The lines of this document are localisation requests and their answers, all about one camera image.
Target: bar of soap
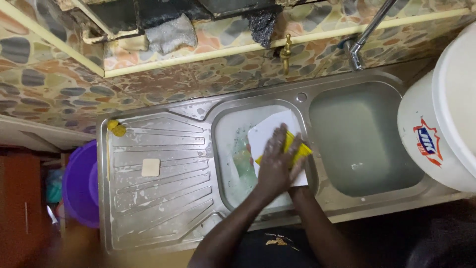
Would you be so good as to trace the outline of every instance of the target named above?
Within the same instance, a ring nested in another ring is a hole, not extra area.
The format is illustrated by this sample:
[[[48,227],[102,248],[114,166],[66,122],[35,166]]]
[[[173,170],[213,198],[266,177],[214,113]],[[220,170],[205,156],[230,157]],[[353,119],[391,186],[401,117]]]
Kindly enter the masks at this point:
[[[142,160],[142,176],[158,177],[160,174],[160,159],[146,158]]]

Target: hand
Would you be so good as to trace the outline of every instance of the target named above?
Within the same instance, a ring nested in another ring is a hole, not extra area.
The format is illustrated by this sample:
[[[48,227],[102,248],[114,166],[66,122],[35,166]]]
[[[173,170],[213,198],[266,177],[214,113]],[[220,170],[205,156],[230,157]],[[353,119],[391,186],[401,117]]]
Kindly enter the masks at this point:
[[[304,169],[305,157],[300,158],[289,169],[296,152],[302,144],[301,134],[297,134],[287,152],[283,152],[286,140],[286,124],[274,130],[268,140],[261,159],[256,190],[269,198],[276,198],[286,192]]]

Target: bucket lid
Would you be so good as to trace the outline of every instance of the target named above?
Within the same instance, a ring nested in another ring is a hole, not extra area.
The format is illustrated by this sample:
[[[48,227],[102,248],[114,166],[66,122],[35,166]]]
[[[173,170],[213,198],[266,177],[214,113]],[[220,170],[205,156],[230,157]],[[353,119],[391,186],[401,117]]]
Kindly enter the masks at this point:
[[[466,27],[438,59],[432,93],[436,118],[445,140],[476,178],[475,44],[476,22]]]

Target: faucet spout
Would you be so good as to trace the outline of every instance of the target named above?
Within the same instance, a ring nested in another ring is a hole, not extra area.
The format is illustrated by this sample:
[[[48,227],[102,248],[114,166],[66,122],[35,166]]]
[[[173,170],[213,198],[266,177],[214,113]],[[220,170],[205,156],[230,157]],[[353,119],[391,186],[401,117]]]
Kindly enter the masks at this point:
[[[349,36],[341,41],[340,48],[344,49],[352,71],[360,71],[364,69],[364,63],[360,57],[359,51],[367,42],[369,36],[375,31],[377,26],[384,20],[388,11],[392,8],[397,0],[386,0],[382,7],[377,11],[375,17],[369,23],[367,28],[358,37]]]

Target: wooden cabinet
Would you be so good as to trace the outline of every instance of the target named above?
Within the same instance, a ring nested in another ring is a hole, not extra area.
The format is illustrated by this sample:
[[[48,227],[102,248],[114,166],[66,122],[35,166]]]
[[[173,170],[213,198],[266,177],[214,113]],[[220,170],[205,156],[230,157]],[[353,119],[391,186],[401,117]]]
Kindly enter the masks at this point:
[[[47,241],[51,220],[41,201],[40,160],[0,156],[1,267],[17,267]]]

